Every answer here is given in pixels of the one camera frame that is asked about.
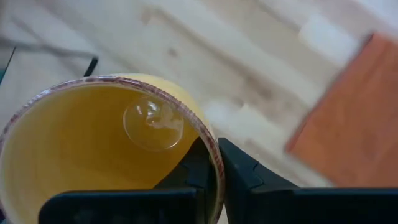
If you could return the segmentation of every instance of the yellow cup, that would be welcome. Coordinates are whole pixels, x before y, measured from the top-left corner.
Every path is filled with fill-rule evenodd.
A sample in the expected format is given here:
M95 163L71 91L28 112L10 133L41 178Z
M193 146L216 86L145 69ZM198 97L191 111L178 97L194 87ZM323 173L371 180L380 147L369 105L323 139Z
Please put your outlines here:
M148 101L169 107L162 116L177 121L155 116L145 120L150 126L140 126L134 116L142 118L141 109L152 106ZM151 189L197 137L205 143L216 172L216 198L209 217L216 223L223 203L224 167L203 112L185 90L143 74L61 83L31 99L4 128L2 210L10 223L31 224L38 222L41 206L62 192Z

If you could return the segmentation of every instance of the wooden surface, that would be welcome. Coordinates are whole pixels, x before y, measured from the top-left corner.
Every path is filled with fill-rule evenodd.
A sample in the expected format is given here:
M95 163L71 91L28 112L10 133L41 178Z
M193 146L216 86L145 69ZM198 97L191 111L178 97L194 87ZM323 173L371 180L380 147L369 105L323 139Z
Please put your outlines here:
M219 136L302 186L330 183L286 155L287 140L372 31L398 37L395 0L14 0L2 8L7 37L95 52L95 74L178 83Z

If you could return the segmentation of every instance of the wooden board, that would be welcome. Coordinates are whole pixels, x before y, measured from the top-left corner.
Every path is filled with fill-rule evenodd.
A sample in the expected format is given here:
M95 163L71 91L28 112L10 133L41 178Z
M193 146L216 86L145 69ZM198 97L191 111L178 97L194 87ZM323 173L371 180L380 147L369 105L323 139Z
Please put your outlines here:
M398 45L373 35L290 142L339 187L397 187Z

